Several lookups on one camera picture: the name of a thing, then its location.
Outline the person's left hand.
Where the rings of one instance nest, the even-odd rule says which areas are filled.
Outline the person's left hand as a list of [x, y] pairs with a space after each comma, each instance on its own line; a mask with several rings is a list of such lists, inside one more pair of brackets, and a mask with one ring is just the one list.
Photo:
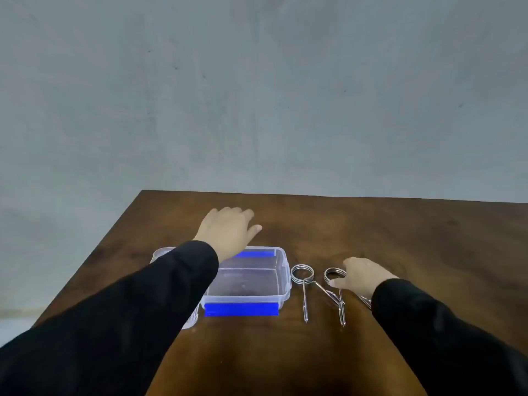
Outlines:
[[219, 262], [230, 259], [243, 251], [247, 229], [252, 224], [254, 212], [240, 207], [212, 209], [202, 220], [193, 240], [208, 244], [216, 253]]

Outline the person's right forearm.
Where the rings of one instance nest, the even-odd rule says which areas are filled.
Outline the person's right forearm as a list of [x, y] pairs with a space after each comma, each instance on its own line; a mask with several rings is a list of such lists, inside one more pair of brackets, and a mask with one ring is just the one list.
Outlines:
[[528, 357], [411, 282], [382, 282], [371, 306], [428, 396], [528, 396]]

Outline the person's left forearm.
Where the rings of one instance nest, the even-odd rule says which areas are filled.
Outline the person's left forearm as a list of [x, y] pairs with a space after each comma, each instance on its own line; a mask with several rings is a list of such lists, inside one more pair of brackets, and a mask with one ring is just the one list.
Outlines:
[[0, 347], [0, 396], [145, 396], [219, 270], [186, 242]]

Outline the clear plastic container blue clips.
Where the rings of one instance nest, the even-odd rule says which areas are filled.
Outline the clear plastic container blue clips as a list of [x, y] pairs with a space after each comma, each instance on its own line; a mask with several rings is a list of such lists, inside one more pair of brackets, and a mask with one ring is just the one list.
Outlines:
[[201, 299], [205, 317], [276, 317], [290, 297], [287, 255], [276, 246], [248, 246], [219, 264]]

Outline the metal spring collar clip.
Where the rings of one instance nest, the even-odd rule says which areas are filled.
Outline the metal spring collar clip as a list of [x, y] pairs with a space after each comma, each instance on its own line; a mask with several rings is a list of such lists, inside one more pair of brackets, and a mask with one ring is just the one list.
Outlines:
[[294, 265], [290, 270], [290, 277], [292, 282], [297, 285], [300, 285], [302, 288], [302, 316], [304, 323], [309, 322], [309, 311], [308, 311], [308, 298], [307, 298], [307, 288], [310, 284], [315, 284], [326, 296], [333, 301], [333, 303], [338, 307], [338, 314], [340, 325], [345, 327], [347, 324], [346, 313], [345, 313], [345, 302], [343, 301], [342, 291], [339, 290], [338, 293], [325, 289], [321, 284], [315, 280], [315, 271], [314, 269], [306, 264], [297, 264]]
[[[343, 270], [341, 268], [337, 268], [337, 267], [331, 267], [331, 268], [328, 268], [328, 269], [326, 269], [324, 271], [324, 280], [325, 280], [326, 284], [328, 284], [328, 285], [331, 284], [331, 280], [332, 279], [345, 278], [346, 276], [347, 276], [347, 273], [345, 272], [345, 270]], [[347, 321], [346, 321], [347, 318], [346, 318], [345, 302], [344, 302], [344, 299], [343, 299], [343, 296], [342, 296], [342, 291], [339, 290], [338, 293], [333, 293], [330, 290], [326, 290], [326, 293], [333, 300], [333, 302], [337, 305], [338, 312], [339, 312], [340, 325], [342, 327], [345, 327], [346, 324], [347, 324]], [[368, 309], [372, 308], [371, 307], [371, 299], [368, 299], [368, 298], [363, 297], [363, 296], [357, 296], [357, 298], [360, 299], [360, 301], [363, 304], [365, 304]]]

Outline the person's right hand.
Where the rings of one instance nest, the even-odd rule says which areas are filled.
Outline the person's right hand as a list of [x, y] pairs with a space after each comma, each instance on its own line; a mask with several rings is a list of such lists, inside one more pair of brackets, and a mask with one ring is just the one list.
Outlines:
[[379, 264], [366, 259], [350, 257], [343, 261], [347, 289], [357, 296], [372, 299], [375, 289], [384, 281], [398, 279]]

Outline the clear plastic container lid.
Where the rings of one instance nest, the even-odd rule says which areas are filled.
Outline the clear plastic container lid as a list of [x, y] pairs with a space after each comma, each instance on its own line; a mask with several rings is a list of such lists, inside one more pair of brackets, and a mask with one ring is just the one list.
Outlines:
[[[154, 261], [156, 261], [158, 258], [166, 255], [167, 253], [169, 253], [170, 251], [174, 249], [175, 249], [175, 246], [170, 246], [170, 247], [163, 247], [163, 248], [159, 248], [155, 250], [154, 253], [152, 254], [152, 258], [149, 262], [149, 265], [152, 264]], [[182, 326], [182, 330], [192, 328], [197, 323], [199, 319], [199, 309], [200, 309], [200, 303], [196, 305], [190, 317], [188, 318], [186, 323]]]

